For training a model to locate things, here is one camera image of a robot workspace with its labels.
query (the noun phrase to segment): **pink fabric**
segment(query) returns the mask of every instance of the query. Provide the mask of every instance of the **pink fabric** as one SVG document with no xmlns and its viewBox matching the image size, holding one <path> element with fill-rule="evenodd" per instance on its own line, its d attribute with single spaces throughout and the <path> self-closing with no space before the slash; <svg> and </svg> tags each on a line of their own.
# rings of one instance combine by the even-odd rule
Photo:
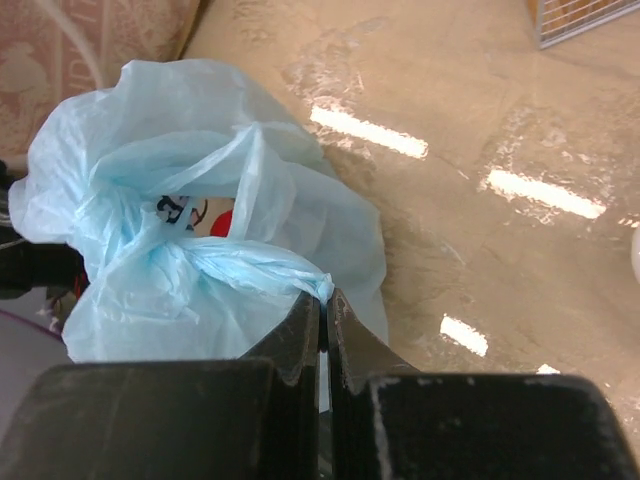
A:
<svg viewBox="0 0 640 480">
<path fill-rule="evenodd" d="M 197 0 L 54 0 L 83 32 L 109 85 L 132 59 L 175 56 Z M 93 90 L 80 53 L 34 0 L 2 3 L 0 12 L 0 158 L 26 153 L 65 98 Z"/>
</svg>

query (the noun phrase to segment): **light blue plastic bag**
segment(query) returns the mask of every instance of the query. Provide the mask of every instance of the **light blue plastic bag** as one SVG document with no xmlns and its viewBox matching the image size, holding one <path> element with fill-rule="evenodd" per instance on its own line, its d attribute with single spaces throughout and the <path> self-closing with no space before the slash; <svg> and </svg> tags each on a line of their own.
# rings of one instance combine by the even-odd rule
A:
<svg viewBox="0 0 640 480">
<path fill-rule="evenodd" d="M 135 61 L 118 85 L 64 101 L 10 190 L 15 229 L 68 243 L 91 285 L 64 329 L 74 361 L 245 353 L 300 291 L 333 284 L 387 340 L 377 210 L 261 87 L 204 60 Z M 233 197 L 228 238 L 164 223 L 162 195 Z"/>
</svg>

